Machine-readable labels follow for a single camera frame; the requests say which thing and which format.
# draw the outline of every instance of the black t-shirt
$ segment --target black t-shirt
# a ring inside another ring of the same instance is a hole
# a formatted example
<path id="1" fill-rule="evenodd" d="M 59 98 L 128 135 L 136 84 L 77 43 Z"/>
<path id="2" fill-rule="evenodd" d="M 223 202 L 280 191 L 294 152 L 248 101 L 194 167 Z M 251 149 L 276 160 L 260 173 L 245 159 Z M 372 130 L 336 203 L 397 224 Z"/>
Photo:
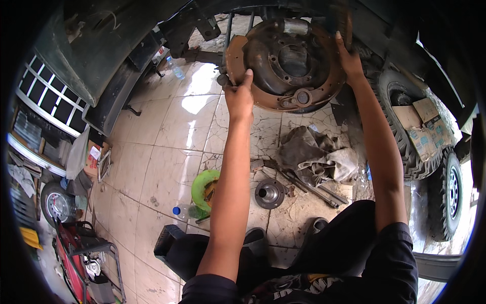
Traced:
<path id="1" fill-rule="evenodd" d="M 395 223 L 379 233 L 361 277 L 288 275 L 263 283 L 242 299 L 232 280 L 204 274 L 186 283 L 180 303 L 415 303 L 418 272 L 412 246 L 408 226 Z"/>

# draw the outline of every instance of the cardboard box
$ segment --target cardboard box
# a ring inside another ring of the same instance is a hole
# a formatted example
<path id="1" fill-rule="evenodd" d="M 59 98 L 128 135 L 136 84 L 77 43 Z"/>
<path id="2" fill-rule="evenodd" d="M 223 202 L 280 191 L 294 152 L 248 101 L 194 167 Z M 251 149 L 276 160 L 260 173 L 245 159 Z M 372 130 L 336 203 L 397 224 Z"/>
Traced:
<path id="1" fill-rule="evenodd" d="M 85 162 L 84 171 L 89 177 L 95 177 L 96 180 L 97 180 L 98 179 L 98 160 L 99 159 L 98 160 L 95 159 L 89 153 L 91 151 L 92 147 L 95 147 L 96 149 L 98 149 L 98 151 L 101 150 L 101 156 L 99 158 L 99 159 L 101 159 L 101 157 L 103 157 L 103 155 L 105 155 L 105 153 L 108 151 L 108 144 L 103 143 L 103 148 L 101 149 L 101 147 L 99 145 L 95 144 L 92 141 L 88 141 L 88 145 L 86 147 L 86 162 Z"/>
<path id="2" fill-rule="evenodd" d="M 420 160 L 428 161 L 442 145 L 451 143 L 446 125 L 429 98 L 416 101 L 413 106 L 392 108 L 407 131 Z"/>

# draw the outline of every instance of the wheel hub assembly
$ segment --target wheel hub assembly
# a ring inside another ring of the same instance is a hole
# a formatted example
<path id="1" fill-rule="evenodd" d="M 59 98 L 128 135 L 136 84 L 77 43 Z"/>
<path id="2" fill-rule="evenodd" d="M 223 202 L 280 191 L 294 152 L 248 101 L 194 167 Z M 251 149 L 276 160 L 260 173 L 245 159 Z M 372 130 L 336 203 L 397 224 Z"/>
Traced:
<path id="1" fill-rule="evenodd" d="M 226 51 L 233 85 L 254 72 L 255 104 L 277 112 L 305 112 L 334 98 L 345 81 L 334 37 L 318 24 L 280 18 L 236 35 Z"/>

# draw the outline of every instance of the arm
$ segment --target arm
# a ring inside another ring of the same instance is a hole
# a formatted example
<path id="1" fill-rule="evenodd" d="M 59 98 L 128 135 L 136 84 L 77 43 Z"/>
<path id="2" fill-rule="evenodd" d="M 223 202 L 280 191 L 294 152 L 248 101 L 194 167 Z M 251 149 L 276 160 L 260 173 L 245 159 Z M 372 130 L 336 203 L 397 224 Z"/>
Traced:
<path id="1" fill-rule="evenodd" d="M 341 64 L 347 82 L 356 96 L 363 123 L 364 146 L 373 176 L 377 232 L 392 223 L 407 224 L 403 198 L 403 164 L 392 130 L 368 84 L 357 53 L 349 54 L 339 32 L 336 33 Z"/>
<path id="2" fill-rule="evenodd" d="M 239 87 L 224 88 L 229 130 L 223 166 L 211 208 L 209 244 L 197 270 L 236 282 L 250 209 L 250 127 L 253 122 L 253 72 Z"/>

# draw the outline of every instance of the plastic bottle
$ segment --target plastic bottle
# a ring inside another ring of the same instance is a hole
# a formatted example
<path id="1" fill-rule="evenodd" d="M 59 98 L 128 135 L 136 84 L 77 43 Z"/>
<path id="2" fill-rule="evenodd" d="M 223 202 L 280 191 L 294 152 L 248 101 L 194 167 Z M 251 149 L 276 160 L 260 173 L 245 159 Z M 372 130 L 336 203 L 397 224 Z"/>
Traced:
<path id="1" fill-rule="evenodd" d="M 172 213 L 181 219 L 186 218 L 203 218 L 209 215 L 209 211 L 202 210 L 195 205 L 179 204 L 172 208 Z"/>
<path id="2" fill-rule="evenodd" d="M 182 72 L 181 68 L 177 65 L 177 63 L 175 63 L 172 60 L 172 57 L 167 56 L 167 64 L 169 65 L 169 67 L 174 72 L 174 74 L 176 75 L 177 78 L 179 78 L 180 80 L 185 78 L 184 73 Z"/>

